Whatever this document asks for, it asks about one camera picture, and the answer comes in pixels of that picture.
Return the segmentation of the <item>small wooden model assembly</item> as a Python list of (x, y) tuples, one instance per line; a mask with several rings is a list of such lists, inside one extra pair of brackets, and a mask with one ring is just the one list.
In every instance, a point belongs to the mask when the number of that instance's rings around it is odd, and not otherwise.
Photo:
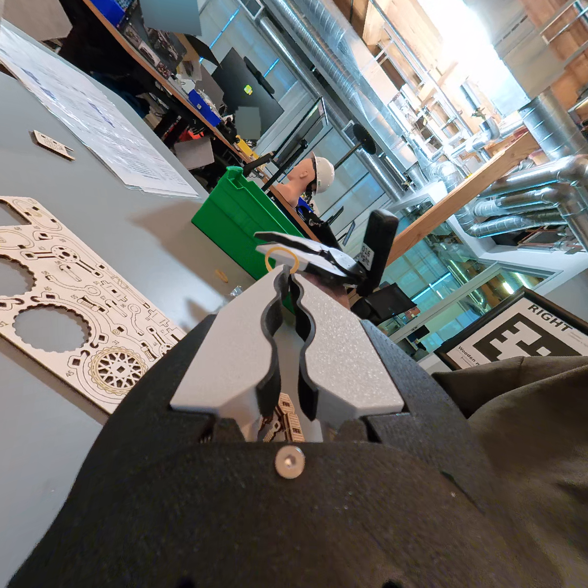
[(260, 442), (304, 443), (305, 437), (295, 406), (286, 393), (280, 393), (271, 417), (263, 419), (258, 431)]

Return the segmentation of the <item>green plastic bin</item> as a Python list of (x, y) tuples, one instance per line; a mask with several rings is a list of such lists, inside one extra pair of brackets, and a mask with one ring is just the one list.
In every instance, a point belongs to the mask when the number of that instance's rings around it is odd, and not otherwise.
[(301, 237), (301, 232), (242, 168), (230, 166), (192, 218), (192, 224), (244, 271), (258, 280), (268, 273), (265, 254), (256, 250), (257, 232)]

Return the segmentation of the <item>framed marker sign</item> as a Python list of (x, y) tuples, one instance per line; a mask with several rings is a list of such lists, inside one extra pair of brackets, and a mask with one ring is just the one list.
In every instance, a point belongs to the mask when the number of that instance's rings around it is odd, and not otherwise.
[(586, 357), (587, 322), (520, 288), (434, 353), (453, 371), (515, 357)]

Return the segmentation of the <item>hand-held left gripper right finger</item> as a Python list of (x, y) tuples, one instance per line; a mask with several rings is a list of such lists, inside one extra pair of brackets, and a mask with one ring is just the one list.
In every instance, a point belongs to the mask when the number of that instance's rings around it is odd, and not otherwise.
[(360, 319), (303, 276), (290, 276), (303, 340), (298, 395), (313, 421), (346, 422), (402, 412), (405, 403)]

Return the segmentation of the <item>black monitor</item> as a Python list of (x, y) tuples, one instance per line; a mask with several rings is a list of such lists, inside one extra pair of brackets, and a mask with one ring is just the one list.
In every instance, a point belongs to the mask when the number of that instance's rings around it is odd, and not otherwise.
[(275, 90), (247, 57), (231, 48), (212, 74), (223, 91), (227, 112), (235, 116), (241, 136), (260, 139), (283, 115)]

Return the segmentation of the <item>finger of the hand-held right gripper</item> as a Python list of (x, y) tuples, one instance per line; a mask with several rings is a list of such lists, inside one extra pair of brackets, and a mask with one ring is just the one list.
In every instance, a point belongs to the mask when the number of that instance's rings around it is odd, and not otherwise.
[(290, 274), (308, 273), (328, 279), (354, 279), (355, 261), (339, 250), (325, 246), (308, 246), (301, 243), (266, 243), (256, 251), (285, 265)]
[(329, 257), (329, 248), (324, 244), (313, 239), (290, 235), (289, 233), (255, 232), (254, 239), (262, 242), (256, 250), (263, 254), (267, 254), (271, 249), (278, 247), (278, 251), (285, 249), (297, 254), (313, 254), (322, 258)]

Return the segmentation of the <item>blue storage box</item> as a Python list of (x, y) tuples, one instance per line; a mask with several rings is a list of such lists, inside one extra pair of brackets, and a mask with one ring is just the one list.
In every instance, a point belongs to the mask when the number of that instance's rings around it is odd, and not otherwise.
[(222, 118), (217, 110), (217, 107), (206, 95), (206, 93), (193, 89), (187, 94), (189, 102), (199, 111), (205, 120), (216, 128), (221, 123)]

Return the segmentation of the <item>white printed paper sheet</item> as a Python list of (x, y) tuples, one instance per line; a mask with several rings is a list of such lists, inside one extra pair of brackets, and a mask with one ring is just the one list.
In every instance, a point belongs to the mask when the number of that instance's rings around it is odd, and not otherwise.
[(196, 189), (87, 77), (3, 21), (1, 64), (123, 184), (202, 200)]

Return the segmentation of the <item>olive brown sweater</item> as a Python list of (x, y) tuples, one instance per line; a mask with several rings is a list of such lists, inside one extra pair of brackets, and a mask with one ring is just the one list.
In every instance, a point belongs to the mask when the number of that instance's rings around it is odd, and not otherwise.
[(432, 376), (468, 419), (541, 570), (587, 587), (587, 358), (520, 356)]

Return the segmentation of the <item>wooden sheet with round holes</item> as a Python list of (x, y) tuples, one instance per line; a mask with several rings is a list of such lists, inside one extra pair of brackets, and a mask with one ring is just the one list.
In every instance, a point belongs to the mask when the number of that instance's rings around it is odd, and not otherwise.
[[(1, 226), (1, 258), (33, 279), (27, 292), (1, 297), (1, 337), (112, 414), (185, 332), (40, 202), (1, 196), (1, 203), (24, 220)], [(25, 342), (14, 324), (18, 315), (36, 308), (81, 319), (88, 341), (64, 352)]]

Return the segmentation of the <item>tan rubber band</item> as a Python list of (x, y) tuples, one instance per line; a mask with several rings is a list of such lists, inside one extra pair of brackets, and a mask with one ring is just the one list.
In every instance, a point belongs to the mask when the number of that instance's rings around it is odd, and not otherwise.
[(300, 267), (300, 263), (299, 263), (299, 259), (297, 257), (297, 255), (294, 253), (293, 250), (291, 250), (288, 247), (284, 247), (284, 246), (271, 246), (269, 247), (269, 249), (265, 252), (264, 255), (264, 262), (265, 262), (265, 266), (268, 272), (270, 272), (272, 270), (272, 267), (270, 265), (269, 259), (270, 257), (275, 253), (275, 252), (283, 252), (287, 255), (290, 255), (293, 259), (293, 265), (291, 266), (289, 273), (290, 275), (293, 275), (294, 273), (297, 273), (299, 267)]

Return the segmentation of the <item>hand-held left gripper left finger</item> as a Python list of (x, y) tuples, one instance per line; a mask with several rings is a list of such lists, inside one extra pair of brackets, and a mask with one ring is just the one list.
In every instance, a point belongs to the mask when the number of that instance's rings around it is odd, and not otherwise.
[(271, 414), (281, 392), (275, 333), (281, 327), (283, 270), (274, 269), (216, 315), (171, 399), (207, 414)]

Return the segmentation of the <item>mannequin bust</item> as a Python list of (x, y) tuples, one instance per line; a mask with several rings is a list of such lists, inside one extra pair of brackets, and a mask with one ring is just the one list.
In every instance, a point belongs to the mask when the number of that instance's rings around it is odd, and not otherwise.
[(286, 176), (287, 181), (276, 185), (285, 202), (292, 208), (298, 206), (301, 196), (315, 195), (317, 188), (315, 164), (312, 157), (301, 160)]

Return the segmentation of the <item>small slotted wooden part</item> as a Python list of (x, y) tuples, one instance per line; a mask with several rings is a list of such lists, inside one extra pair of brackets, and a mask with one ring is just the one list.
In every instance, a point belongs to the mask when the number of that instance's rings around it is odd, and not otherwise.
[(30, 131), (31, 139), (34, 144), (41, 148), (50, 151), (68, 161), (75, 161), (76, 158), (72, 155), (72, 150), (61, 142), (41, 133), (38, 130)]

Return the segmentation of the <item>white hard hat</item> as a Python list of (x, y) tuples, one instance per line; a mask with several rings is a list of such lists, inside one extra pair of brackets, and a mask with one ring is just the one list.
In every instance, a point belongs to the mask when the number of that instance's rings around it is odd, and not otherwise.
[(335, 170), (333, 164), (324, 157), (311, 155), (315, 179), (312, 182), (313, 195), (322, 194), (328, 190), (334, 182)]

